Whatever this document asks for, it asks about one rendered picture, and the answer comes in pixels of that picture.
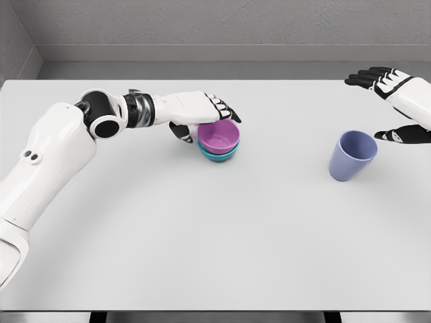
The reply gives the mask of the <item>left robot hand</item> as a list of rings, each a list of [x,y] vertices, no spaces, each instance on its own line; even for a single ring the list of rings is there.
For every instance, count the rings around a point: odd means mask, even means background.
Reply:
[[[158,112],[157,121],[167,122],[174,135],[186,143],[193,143],[189,125],[211,124],[224,119],[242,122],[225,101],[201,91],[168,95]]]

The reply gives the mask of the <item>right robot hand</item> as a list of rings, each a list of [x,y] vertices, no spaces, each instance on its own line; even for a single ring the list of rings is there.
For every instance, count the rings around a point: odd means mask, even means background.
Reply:
[[[350,74],[346,85],[374,92],[394,110],[415,121],[397,129],[379,131],[374,138],[400,144],[431,144],[431,83],[392,67],[370,67]]]

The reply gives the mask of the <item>pink bowl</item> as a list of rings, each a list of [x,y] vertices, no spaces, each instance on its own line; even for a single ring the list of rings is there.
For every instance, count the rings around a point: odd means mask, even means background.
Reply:
[[[237,146],[240,141],[240,130],[234,122],[226,119],[200,124],[197,136],[204,150],[214,155],[223,155]]]

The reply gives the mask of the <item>teal bowl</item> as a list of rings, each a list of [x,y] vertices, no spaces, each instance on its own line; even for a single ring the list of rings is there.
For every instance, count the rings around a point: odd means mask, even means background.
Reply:
[[[227,152],[225,154],[221,154],[221,155],[213,154],[213,153],[210,153],[209,151],[205,150],[200,141],[198,141],[197,144],[198,144],[200,152],[208,160],[213,161],[213,162],[224,162],[224,161],[230,159],[235,154],[236,150],[238,149],[238,147],[240,145],[240,142],[238,142],[232,150],[230,150],[229,152]]]

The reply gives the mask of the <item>lavender blue cup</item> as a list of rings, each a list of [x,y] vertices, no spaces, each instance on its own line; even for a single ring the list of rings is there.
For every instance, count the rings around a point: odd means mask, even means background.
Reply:
[[[340,135],[329,162],[329,173],[345,182],[358,175],[375,158],[376,141],[362,131],[346,131]]]

